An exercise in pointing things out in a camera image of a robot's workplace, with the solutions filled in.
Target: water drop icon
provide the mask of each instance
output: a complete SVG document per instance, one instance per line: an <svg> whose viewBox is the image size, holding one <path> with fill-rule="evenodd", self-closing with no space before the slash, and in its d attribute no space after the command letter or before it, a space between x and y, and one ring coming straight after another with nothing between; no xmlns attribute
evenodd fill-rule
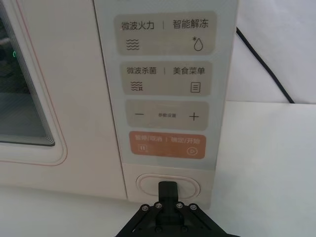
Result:
<svg viewBox="0 0 316 237"><path fill-rule="evenodd" d="M194 49L196 51L201 51L203 49L203 43L200 38L198 38L196 43L194 44Z"/></svg>

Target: plus sign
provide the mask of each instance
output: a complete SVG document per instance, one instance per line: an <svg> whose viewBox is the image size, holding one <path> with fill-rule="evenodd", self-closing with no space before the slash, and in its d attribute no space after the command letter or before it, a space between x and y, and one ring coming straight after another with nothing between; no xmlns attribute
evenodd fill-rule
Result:
<svg viewBox="0 0 316 237"><path fill-rule="evenodd" d="M195 114L195 113L193 113L193 116L189 116L189 117L193 118L193 121L195 121L195 120L196 120L196 118L198 118L199 116L196 116L196 114Z"/></svg>

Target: button label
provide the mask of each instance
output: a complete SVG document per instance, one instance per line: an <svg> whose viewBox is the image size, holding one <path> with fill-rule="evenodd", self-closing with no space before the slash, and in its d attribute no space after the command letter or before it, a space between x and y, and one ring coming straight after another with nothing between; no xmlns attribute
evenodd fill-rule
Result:
<svg viewBox="0 0 316 237"><path fill-rule="evenodd" d="M158 157L205 157L206 137L194 134L132 131L130 147L134 154Z"/></svg>

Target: oval button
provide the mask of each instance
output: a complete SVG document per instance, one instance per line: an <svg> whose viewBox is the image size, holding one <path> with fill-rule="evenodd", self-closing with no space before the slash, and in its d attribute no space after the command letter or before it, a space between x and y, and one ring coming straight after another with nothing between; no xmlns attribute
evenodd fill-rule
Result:
<svg viewBox="0 0 316 237"><path fill-rule="evenodd" d="M136 180L139 190L147 195L158 196L158 184L160 181L174 181L178 184L178 194L181 199L195 198L200 193L197 181L181 176L170 176L162 174L143 174Z"/></svg>

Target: black cable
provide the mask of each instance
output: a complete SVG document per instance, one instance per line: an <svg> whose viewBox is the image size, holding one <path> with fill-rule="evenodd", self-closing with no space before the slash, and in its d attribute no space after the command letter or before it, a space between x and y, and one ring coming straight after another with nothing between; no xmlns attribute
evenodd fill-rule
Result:
<svg viewBox="0 0 316 237"><path fill-rule="evenodd" d="M255 56L255 58L259 61L259 63L264 67L264 69L269 73L269 75L272 77L272 79L275 81L278 88L282 91L283 95L287 98L288 102L291 104L295 104L291 96L287 93L281 82L278 80L276 75L272 72L272 70L269 68L269 66L263 61L263 59L260 57L260 55L256 52L256 50L251 46L247 38L243 35L243 33L240 31L240 29L237 27L237 35L241 38L241 40L244 42L244 44L247 46L247 48L250 50L250 52Z"/></svg>

